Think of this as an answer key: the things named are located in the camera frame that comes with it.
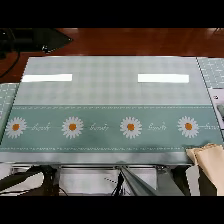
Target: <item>checkered pattern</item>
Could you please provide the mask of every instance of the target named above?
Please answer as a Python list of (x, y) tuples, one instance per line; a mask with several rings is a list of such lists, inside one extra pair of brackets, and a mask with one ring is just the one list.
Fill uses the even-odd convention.
[(19, 84), (5, 83), (0, 84), (0, 139), (5, 129), (15, 93)]
[[(138, 83), (139, 73), (188, 74), (188, 84)], [(14, 105), (210, 105), (196, 58), (30, 58), (24, 75), (73, 74), (72, 82), (21, 83)]]
[(197, 58), (208, 88), (224, 88), (224, 59)]

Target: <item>glass tabletop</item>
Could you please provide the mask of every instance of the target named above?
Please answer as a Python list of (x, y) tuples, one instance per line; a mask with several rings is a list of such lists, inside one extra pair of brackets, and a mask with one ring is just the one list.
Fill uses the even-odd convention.
[(4, 162), (186, 164), (222, 144), (194, 57), (28, 60), (3, 135)]

